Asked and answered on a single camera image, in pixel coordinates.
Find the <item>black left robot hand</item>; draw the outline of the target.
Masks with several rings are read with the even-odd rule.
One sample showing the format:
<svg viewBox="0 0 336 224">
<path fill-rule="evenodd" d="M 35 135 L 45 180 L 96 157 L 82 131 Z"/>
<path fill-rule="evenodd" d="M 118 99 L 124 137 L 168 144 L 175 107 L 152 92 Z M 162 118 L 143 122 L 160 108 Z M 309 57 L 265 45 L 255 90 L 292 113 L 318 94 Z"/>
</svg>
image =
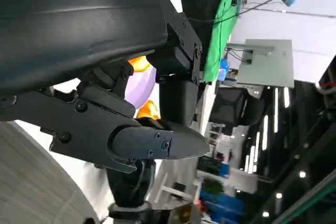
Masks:
<svg viewBox="0 0 336 224">
<path fill-rule="evenodd" d="M 157 159 L 205 155 L 191 129 L 202 43 L 170 0 L 1 0 L 1 120 L 102 166 L 117 223 L 172 223 L 146 195 Z"/>
</svg>

